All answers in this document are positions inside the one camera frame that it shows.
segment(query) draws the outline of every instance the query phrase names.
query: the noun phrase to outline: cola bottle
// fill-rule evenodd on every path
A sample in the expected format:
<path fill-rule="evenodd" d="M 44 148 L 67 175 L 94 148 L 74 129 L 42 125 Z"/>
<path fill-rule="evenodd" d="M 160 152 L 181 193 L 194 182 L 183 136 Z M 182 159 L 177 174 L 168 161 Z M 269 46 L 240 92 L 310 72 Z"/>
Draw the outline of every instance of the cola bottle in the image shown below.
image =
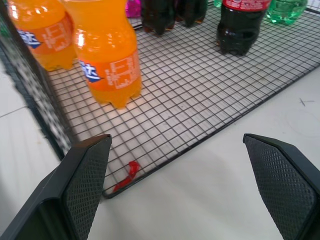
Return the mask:
<path fill-rule="evenodd" d="M 162 35 L 175 26 L 175 0 L 142 0 L 141 18 L 146 33 L 155 31 Z"/>
<path fill-rule="evenodd" d="M 176 21 L 184 20 L 187 27 L 202 23 L 208 8 L 208 0 L 177 0 Z"/>
<path fill-rule="evenodd" d="M 221 53 L 246 55 L 257 40 L 260 24 L 271 0 L 223 0 L 217 28 Z"/>

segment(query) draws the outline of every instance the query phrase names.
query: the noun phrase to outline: plastic bottle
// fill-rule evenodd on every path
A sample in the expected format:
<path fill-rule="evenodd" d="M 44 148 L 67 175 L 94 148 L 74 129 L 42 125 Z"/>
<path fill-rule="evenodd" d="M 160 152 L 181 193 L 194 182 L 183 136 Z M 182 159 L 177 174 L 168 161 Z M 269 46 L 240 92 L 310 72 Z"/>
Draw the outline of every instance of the plastic bottle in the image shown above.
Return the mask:
<path fill-rule="evenodd" d="M 272 23 L 291 25 L 304 12 L 308 0 L 272 0 L 266 16 Z"/>
<path fill-rule="evenodd" d="M 221 8 L 221 5 L 222 5 L 222 0 L 214 0 L 214 6 L 216 7 L 216 8 Z"/>
<path fill-rule="evenodd" d="M 158 35 L 162 35 L 165 30 L 171 30 L 175 26 L 175 1 L 142 0 L 141 17 L 146 33 L 155 31 Z"/>
<path fill-rule="evenodd" d="M 141 16 L 140 0 L 128 0 L 125 5 L 125 13 L 128 18 L 137 18 Z"/>
<path fill-rule="evenodd" d="M 135 30 L 126 0 L 62 0 L 74 21 L 73 42 L 88 87 L 98 103 L 124 108 L 141 91 Z"/>
<path fill-rule="evenodd" d="M 217 28 L 222 54 L 245 55 L 257 40 L 270 0 L 223 0 Z"/>
<path fill-rule="evenodd" d="M 201 24 L 206 16 L 208 0 L 177 0 L 176 21 L 185 21 L 187 27 L 195 22 Z"/>
<path fill-rule="evenodd" d="M 5 7 L 8 6 L 7 0 L 3 0 L 3 3 L 5 5 Z M 7 26 L 5 25 L 5 23 L 2 20 L 0 20 L 0 35 L 3 36 L 3 37 L 9 37 L 10 36 L 10 34 L 8 32 L 8 29 L 7 29 Z"/>
<path fill-rule="evenodd" d="M 8 11 L 35 59 L 47 71 L 70 69 L 76 57 L 72 23 L 58 0 L 8 0 Z"/>

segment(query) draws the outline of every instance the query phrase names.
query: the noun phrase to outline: orange label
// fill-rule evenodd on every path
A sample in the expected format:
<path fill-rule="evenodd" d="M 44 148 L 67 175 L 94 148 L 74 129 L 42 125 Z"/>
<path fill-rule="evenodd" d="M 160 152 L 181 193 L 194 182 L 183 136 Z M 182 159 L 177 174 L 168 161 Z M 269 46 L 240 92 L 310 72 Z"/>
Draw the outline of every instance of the orange label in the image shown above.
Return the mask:
<path fill-rule="evenodd" d="M 72 43 L 72 24 L 67 15 L 51 26 L 36 29 L 18 29 L 18 33 L 35 54 L 59 52 Z"/>
<path fill-rule="evenodd" d="M 115 91 L 130 86 L 140 76 L 138 50 L 119 61 L 91 62 L 79 59 L 88 85 L 98 91 Z"/>

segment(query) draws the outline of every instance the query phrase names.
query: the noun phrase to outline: textured black plastic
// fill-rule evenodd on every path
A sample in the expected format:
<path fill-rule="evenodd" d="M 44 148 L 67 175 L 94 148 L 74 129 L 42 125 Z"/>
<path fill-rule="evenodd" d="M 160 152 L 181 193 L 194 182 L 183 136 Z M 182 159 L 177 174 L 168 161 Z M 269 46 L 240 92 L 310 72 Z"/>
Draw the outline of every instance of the textured black plastic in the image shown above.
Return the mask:
<path fill-rule="evenodd" d="M 304 239 L 318 211 L 317 192 L 277 147 L 250 136 L 244 143 L 262 200 L 283 239 Z"/>
<path fill-rule="evenodd" d="M 64 193 L 64 204 L 79 240 L 88 238 L 102 195 L 109 148 L 105 142 L 92 146 Z"/>
<path fill-rule="evenodd" d="M 73 146 L 44 178 L 0 240 L 85 240 L 102 196 L 111 136 Z"/>

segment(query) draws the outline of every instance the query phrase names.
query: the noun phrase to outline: red plastic scrap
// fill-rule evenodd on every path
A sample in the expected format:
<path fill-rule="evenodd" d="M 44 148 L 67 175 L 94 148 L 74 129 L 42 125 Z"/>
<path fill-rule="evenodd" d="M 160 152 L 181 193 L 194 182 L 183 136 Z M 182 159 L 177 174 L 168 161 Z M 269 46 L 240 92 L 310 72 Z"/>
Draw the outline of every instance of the red plastic scrap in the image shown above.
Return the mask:
<path fill-rule="evenodd" d="M 119 189 L 127 186 L 135 178 L 137 172 L 139 171 L 140 165 L 137 161 L 131 161 L 131 162 L 129 162 L 129 166 L 130 166 L 130 170 L 129 170 L 128 176 L 124 180 L 122 180 L 121 182 L 117 183 L 117 185 L 114 186 L 113 193 L 118 191 Z"/>

